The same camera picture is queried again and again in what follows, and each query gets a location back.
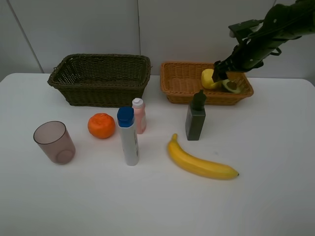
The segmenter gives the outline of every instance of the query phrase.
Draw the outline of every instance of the wicker basket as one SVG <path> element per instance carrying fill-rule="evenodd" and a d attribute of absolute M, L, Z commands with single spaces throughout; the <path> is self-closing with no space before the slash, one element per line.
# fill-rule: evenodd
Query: wicker basket
<path fill-rule="evenodd" d="M 72 106 L 131 106 L 142 97 L 150 71 L 145 56 L 73 54 L 55 68 L 48 84 Z"/>
<path fill-rule="evenodd" d="M 250 97 L 254 91 L 244 73 L 229 72 L 231 81 L 236 82 L 242 93 L 233 94 L 220 90 L 208 90 L 201 84 L 201 73 L 214 68 L 212 63 L 166 62 L 161 67 L 161 89 L 172 103 L 188 104 L 193 95 L 204 90 L 207 105 L 235 105 L 240 100 Z"/>

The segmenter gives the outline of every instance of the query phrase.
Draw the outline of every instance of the plastic cup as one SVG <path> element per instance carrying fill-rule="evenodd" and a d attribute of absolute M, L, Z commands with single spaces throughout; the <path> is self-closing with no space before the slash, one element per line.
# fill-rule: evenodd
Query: plastic cup
<path fill-rule="evenodd" d="M 48 158 L 56 164 L 66 164 L 75 155 L 75 146 L 67 128 L 60 121 L 42 124 L 35 130 L 33 137 Z"/>

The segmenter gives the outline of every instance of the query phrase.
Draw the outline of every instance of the dark green bottle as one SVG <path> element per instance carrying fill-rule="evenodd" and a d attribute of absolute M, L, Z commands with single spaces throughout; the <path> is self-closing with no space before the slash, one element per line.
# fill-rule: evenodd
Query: dark green bottle
<path fill-rule="evenodd" d="M 191 103 L 188 106 L 188 113 L 186 118 L 186 135 L 187 140 L 197 141 L 199 140 L 203 122 L 206 118 L 205 101 L 207 96 L 203 93 L 203 90 L 195 93 Z"/>

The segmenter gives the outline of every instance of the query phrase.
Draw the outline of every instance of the banana stem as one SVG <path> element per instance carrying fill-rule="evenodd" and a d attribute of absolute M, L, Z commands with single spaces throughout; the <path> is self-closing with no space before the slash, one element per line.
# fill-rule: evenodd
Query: banana stem
<path fill-rule="evenodd" d="M 173 134 L 172 141 L 177 141 L 177 134 Z"/>

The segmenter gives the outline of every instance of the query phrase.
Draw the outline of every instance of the bottle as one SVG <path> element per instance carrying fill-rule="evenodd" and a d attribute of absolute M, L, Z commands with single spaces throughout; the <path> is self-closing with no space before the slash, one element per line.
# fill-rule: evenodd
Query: bottle
<path fill-rule="evenodd" d="M 129 166 L 135 166 L 139 161 L 139 147 L 133 108 L 119 108 L 117 120 L 126 163 Z"/>
<path fill-rule="evenodd" d="M 188 106 L 188 113 L 186 118 L 186 135 L 187 140 L 197 141 L 199 140 L 203 122 L 205 121 L 205 101 L 207 96 L 203 93 L 203 90 L 196 93 L 193 96 L 191 103 Z"/>
<path fill-rule="evenodd" d="M 132 101 L 132 108 L 134 109 L 134 116 L 136 120 L 137 134 L 143 134 L 147 127 L 145 104 L 141 98 L 135 98 Z"/>

